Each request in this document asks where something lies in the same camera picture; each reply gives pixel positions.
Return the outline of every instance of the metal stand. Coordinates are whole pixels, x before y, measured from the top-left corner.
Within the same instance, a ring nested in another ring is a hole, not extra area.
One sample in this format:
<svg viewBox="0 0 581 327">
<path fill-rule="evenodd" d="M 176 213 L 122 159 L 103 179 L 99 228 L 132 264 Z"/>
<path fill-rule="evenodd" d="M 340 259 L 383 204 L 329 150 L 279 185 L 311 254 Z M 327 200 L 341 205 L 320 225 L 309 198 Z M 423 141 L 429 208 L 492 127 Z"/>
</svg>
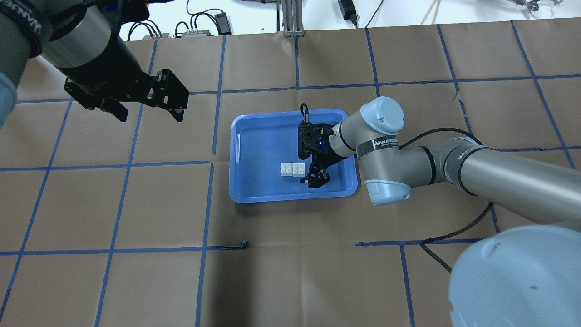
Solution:
<svg viewBox="0 0 581 327">
<path fill-rule="evenodd" d="M 285 37 L 304 36 L 303 0 L 282 0 L 282 24 Z"/>
</svg>

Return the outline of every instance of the white lego brick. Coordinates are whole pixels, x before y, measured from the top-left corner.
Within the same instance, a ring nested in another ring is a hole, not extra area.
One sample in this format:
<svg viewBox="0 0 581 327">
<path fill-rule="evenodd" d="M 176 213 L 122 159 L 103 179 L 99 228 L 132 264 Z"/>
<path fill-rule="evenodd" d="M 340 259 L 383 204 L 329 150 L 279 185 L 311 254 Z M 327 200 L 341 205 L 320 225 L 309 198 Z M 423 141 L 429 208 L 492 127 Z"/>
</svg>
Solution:
<svg viewBox="0 0 581 327">
<path fill-rule="evenodd" d="M 281 176 L 292 176 L 292 162 L 281 162 Z"/>
<path fill-rule="evenodd" d="M 292 167 L 292 176 L 293 177 L 304 177 L 304 163 L 294 163 Z"/>
</svg>

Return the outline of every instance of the black wrist strap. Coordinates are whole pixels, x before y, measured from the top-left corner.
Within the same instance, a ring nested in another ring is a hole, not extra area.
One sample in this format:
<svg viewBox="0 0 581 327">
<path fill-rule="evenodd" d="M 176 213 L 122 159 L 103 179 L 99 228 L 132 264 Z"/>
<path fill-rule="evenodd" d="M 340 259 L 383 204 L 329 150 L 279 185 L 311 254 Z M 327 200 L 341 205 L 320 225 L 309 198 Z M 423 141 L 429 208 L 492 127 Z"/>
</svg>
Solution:
<svg viewBox="0 0 581 327">
<path fill-rule="evenodd" d="M 31 45 L 29 58 L 40 55 L 52 35 L 48 18 L 28 0 L 0 0 L 0 13 L 16 22 L 28 38 Z"/>
</svg>

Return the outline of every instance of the blue tray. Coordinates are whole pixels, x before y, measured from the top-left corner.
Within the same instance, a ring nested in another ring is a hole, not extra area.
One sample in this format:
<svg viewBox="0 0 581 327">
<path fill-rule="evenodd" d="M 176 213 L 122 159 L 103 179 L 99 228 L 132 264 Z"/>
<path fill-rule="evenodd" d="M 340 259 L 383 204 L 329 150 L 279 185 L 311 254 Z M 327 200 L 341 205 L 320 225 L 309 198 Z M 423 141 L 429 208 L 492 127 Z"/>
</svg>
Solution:
<svg viewBox="0 0 581 327">
<path fill-rule="evenodd" d="M 313 123 L 338 124 L 347 118 L 340 109 L 309 111 Z M 320 189 L 299 183 L 298 177 L 280 176 L 281 162 L 300 160 L 297 131 L 303 120 L 299 111 L 239 116 L 230 133 L 230 176 L 228 190 L 238 203 L 347 197 L 357 190 L 354 157 L 329 167 L 331 181 Z"/>
</svg>

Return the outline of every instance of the black band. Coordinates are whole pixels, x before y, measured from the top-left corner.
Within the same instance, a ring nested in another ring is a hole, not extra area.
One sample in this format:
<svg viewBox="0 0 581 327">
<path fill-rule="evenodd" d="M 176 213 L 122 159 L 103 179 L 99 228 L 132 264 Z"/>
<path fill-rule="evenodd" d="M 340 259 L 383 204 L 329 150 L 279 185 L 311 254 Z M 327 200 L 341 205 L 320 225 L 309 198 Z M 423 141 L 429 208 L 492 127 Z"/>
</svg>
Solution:
<svg viewBox="0 0 581 327">
<path fill-rule="evenodd" d="M 20 27 L 30 42 L 30 58 L 42 53 L 52 35 L 48 18 L 28 0 L 0 0 L 0 12 Z"/>
<path fill-rule="evenodd" d="M 343 142 L 343 144 L 344 144 L 344 145 L 345 145 L 345 146 L 346 146 L 346 147 L 347 147 L 349 150 L 351 150 L 351 151 L 355 151 L 355 149 L 354 149 L 354 148 L 350 147 L 350 146 L 347 144 L 347 142 L 345 142 L 345 139 L 343 138 L 343 133 L 341 133 L 341 125 L 343 125 L 343 122 L 341 122 L 341 123 L 339 124 L 339 128 L 338 128 L 338 130 L 339 130 L 339 137 L 341 138 L 341 141 Z"/>
<path fill-rule="evenodd" d="M 378 137 L 373 140 L 361 143 L 357 146 L 357 159 L 360 159 L 362 156 L 368 154 L 369 152 L 396 146 L 397 139 L 395 136 Z"/>
<path fill-rule="evenodd" d="M 434 160 L 434 156 L 432 155 L 432 152 L 430 151 L 430 149 L 428 149 L 427 147 L 425 147 L 423 145 L 420 145 L 419 147 L 424 149 L 424 151 L 426 152 L 426 155 L 430 159 L 430 165 L 432 166 L 432 179 L 430 180 L 430 183 L 428 185 L 432 185 L 436 181 L 436 161 Z"/>
<path fill-rule="evenodd" d="M 464 187 L 460 173 L 462 171 L 462 166 L 466 159 L 468 159 L 468 157 L 470 157 L 470 155 L 473 154 L 474 152 L 480 150 L 496 151 L 496 149 L 490 147 L 468 143 L 456 147 L 455 149 L 450 151 L 450 153 L 448 153 L 448 156 L 444 160 L 444 172 L 446 174 L 446 179 L 448 180 L 448 182 L 450 182 L 454 186 L 460 188 L 461 190 L 472 196 L 477 195 L 470 192 L 469 190 L 466 189 L 466 187 Z"/>
</svg>

